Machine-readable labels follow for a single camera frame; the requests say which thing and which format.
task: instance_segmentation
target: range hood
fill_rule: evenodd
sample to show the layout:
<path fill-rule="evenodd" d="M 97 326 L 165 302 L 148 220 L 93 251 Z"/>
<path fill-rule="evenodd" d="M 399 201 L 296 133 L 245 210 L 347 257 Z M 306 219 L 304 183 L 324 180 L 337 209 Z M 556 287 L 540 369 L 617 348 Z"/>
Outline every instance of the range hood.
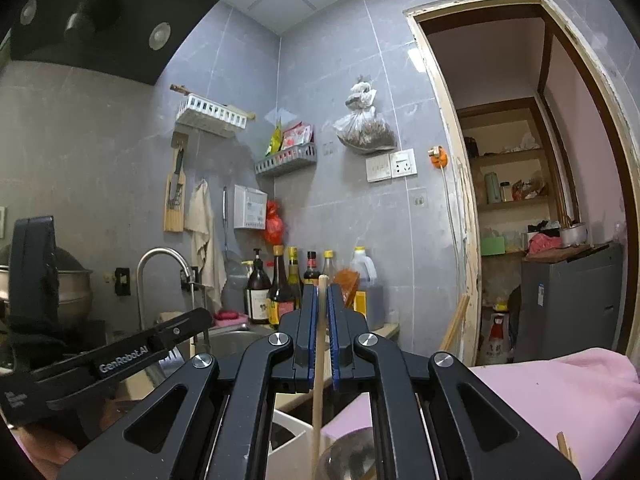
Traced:
<path fill-rule="evenodd" d="M 11 58 L 47 61 L 155 84 L 219 0 L 28 0 Z"/>

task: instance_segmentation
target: faucet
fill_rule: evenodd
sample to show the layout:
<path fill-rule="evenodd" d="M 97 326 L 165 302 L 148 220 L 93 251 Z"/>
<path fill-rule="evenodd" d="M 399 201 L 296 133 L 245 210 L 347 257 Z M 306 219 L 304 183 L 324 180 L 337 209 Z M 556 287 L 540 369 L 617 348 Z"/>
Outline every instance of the faucet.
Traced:
<path fill-rule="evenodd" d="M 138 262 L 138 267 L 136 268 L 136 295 L 138 296 L 138 323 L 140 325 L 140 330 L 145 329 L 145 295 L 144 295 L 144 287 L 142 283 L 143 271 L 145 269 L 146 263 L 153 256 L 156 256 L 156 254 L 167 254 L 168 256 L 171 256 L 180 264 L 180 266 L 182 267 L 182 270 L 187 276 L 187 279 L 189 280 L 189 290 L 191 293 L 191 309 L 193 310 L 196 306 L 195 294 L 194 294 L 195 279 L 194 279 L 193 273 L 191 272 L 191 267 L 189 266 L 189 263 L 187 262 L 187 260 L 184 259 L 184 256 L 182 256 L 178 251 L 169 247 L 156 247 L 156 248 L 150 249 L 145 254 L 143 254 L 142 258 L 140 258 L 140 261 Z M 208 352 L 209 351 L 209 330 L 204 331 L 204 343 Z"/>

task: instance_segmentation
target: beige cloth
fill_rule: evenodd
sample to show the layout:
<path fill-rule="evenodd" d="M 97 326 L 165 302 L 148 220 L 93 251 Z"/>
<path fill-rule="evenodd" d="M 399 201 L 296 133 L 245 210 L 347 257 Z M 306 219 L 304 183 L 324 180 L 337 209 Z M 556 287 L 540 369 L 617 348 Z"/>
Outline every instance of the beige cloth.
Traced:
<path fill-rule="evenodd" d="M 220 296 L 226 283 L 225 261 L 215 225 L 209 185 L 202 179 L 191 193 L 184 228 L 191 231 L 191 262 L 200 269 L 200 282 L 213 302 L 214 312 L 222 307 Z"/>

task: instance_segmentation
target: gray plastic basket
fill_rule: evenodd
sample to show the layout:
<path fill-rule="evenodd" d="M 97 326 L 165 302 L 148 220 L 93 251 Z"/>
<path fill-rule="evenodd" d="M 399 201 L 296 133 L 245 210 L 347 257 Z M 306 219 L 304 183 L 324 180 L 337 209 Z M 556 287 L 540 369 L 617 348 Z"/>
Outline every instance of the gray plastic basket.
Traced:
<path fill-rule="evenodd" d="M 255 174 L 278 176 L 316 163 L 316 145 L 312 142 L 291 146 L 255 163 Z"/>

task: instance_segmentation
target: stainless steel sink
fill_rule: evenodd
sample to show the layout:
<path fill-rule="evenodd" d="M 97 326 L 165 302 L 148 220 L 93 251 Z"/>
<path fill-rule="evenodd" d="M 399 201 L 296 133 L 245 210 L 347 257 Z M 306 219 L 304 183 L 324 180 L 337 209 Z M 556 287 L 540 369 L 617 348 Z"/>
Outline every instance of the stainless steel sink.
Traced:
<path fill-rule="evenodd" d="M 273 329 L 269 326 L 251 325 L 248 323 L 222 328 L 211 328 L 209 329 L 211 354 L 215 357 L 223 357 L 225 355 L 243 352 L 251 343 L 273 332 Z M 198 337 L 195 350 L 196 353 L 205 351 L 202 334 Z"/>

